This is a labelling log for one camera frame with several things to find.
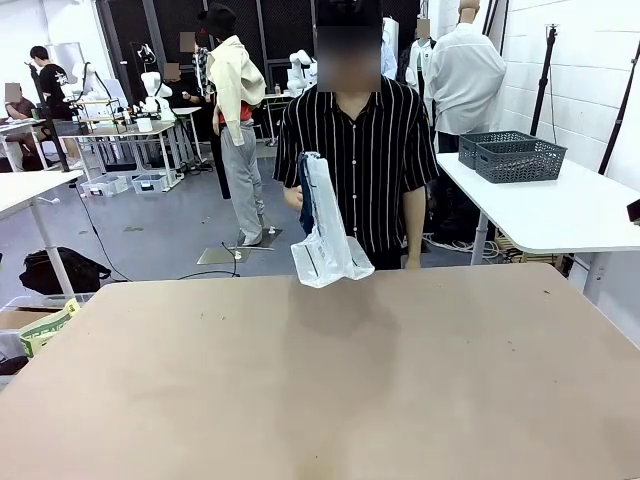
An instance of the bag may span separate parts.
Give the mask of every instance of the bag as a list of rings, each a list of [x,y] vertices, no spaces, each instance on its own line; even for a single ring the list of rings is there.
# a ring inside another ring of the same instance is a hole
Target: bag
[[[70,248],[60,247],[58,252],[75,293],[97,292],[100,280],[111,276],[111,270]],[[25,288],[42,295],[62,295],[62,287],[45,250],[27,255],[24,266],[26,271],[20,275],[20,281]]]
[[[302,153],[298,163],[304,196],[300,221],[308,234],[291,245],[300,282],[322,288],[342,277],[368,277],[375,269],[358,241],[345,233],[327,161],[317,153]]]

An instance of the black t-shirt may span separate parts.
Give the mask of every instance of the black t-shirt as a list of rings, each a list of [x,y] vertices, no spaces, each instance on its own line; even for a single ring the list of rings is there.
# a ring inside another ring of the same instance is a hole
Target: black t-shirt
[[[68,83],[67,72],[59,65],[50,63],[40,71],[40,86],[53,118],[71,120],[71,110],[64,103],[64,92],[62,91],[62,86]]]

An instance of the storage basket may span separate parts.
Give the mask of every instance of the storage basket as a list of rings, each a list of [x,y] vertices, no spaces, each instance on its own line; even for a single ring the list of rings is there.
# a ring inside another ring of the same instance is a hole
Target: storage basket
[[[544,140],[477,144],[476,171],[491,183],[556,180],[567,149]]]
[[[463,165],[476,168],[476,145],[478,143],[517,142],[520,140],[534,140],[535,137],[526,133],[508,130],[504,132],[467,133],[460,135],[460,156]]]

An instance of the striped shirt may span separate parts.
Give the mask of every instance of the striped shirt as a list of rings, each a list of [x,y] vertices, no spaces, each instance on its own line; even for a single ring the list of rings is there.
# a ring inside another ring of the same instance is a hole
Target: striped shirt
[[[284,111],[274,179],[287,188],[299,185],[303,151],[327,159],[347,235],[367,253],[401,245],[401,194],[438,175],[419,94],[384,77],[355,121],[333,93],[317,87],[293,100]]]

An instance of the white jacket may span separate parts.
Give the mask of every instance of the white jacket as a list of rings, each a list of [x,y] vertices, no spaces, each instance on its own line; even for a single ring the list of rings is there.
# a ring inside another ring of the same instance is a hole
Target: white jacket
[[[486,36],[460,23],[438,40],[428,77],[436,101],[436,130],[450,135],[487,132],[507,67]]]
[[[424,79],[424,97],[423,101],[427,107],[429,113],[429,124],[433,126],[433,116],[431,105],[433,104],[433,94],[431,93],[431,79],[426,75],[429,72],[429,64],[431,63],[431,57],[433,55],[433,49],[431,48],[431,39],[428,40],[416,40],[411,44],[411,55],[409,57],[409,66],[405,73],[405,80],[407,85],[413,88],[416,92],[420,93],[420,83],[418,75],[422,75]]]
[[[207,72],[209,80],[216,86],[217,104],[224,115],[233,144],[244,145],[240,108],[242,102],[257,106],[264,100],[267,88],[264,77],[237,35],[227,38],[209,54]]]

